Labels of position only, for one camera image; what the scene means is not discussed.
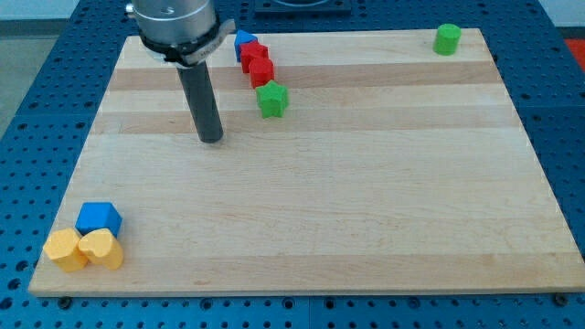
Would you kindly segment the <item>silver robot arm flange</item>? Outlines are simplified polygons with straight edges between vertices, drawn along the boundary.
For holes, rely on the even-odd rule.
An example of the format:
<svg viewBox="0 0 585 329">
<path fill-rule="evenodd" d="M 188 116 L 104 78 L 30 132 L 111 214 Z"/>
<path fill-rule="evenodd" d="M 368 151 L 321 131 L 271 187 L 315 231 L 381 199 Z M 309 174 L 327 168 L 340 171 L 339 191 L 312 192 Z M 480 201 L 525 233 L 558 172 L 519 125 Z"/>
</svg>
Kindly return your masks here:
<svg viewBox="0 0 585 329">
<path fill-rule="evenodd" d="M 125 14 L 151 57 L 181 69 L 203 63 L 236 30 L 234 20 L 219 18 L 213 0 L 131 0 Z"/>
</svg>

